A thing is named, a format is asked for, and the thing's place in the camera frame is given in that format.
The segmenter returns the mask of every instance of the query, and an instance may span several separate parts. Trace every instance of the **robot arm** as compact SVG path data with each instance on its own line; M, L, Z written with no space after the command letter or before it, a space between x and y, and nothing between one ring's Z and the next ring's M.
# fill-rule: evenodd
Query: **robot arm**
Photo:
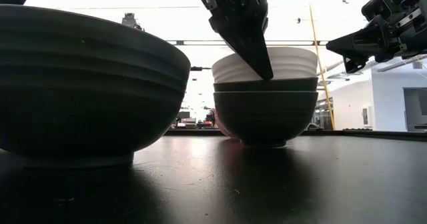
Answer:
M262 79L273 78L264 31L268 26L267 0L202 0L212 17L212 29Z
M379 63L427 53L427 0L371 0L362 8L365 28L330 41L326 48L344 57L347 73Z

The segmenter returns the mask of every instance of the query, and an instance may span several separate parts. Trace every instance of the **bowl base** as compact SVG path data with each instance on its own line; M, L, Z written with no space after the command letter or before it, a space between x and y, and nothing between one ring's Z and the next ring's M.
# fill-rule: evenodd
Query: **bowl base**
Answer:
M286 141L284 140L240 140L245 146L248 147L256 147L256 148L275 148L275 147L284 147L286 145Z
M133 161L133 153L117 157L84 159L23 158L23 166L31 169L90 169L123 165Z

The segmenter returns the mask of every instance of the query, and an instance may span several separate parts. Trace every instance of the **stacked bowls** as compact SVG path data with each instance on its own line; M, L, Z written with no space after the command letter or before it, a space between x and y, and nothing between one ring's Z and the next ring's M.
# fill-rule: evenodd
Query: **stacked bowls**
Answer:
M217 120L224 132L257 147L281 147L312 119L318 93L317 56L294 47L269 47L274 77L262 80L237 54L212 67Z
M179 49L149 33L0 5L0 148L33 167L130 162L177 116L189 69Z

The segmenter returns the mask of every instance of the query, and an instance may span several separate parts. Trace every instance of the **black table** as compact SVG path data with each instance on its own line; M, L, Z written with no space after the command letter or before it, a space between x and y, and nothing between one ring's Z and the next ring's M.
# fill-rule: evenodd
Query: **black table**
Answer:
M427 143L163 137L130 166L23 169L0 151L0 223L426 223Z

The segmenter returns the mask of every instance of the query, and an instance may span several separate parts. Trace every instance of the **cable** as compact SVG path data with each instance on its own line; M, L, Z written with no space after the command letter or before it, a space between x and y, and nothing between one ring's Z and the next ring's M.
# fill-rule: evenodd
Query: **cable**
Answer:
M331 102L329 100L328 86L326 85L325 75L324 75L323 68L322 68L322 63L320 62L319 47L318 47L318 42L317 42L317 37L316 37L316 29L314 28L313 10L312 10L312 4L311 4L310 1L308 3L308 8L310 9L310 19L312 21L314 45L316 46L316 53L318 55L318 62L319 62L320 74L322 76L323 86L324 86L325 94L326 94L326 103L328 104L329 115L331 117L331 123L332 123L332 129L335 131L334 114L332 113Z

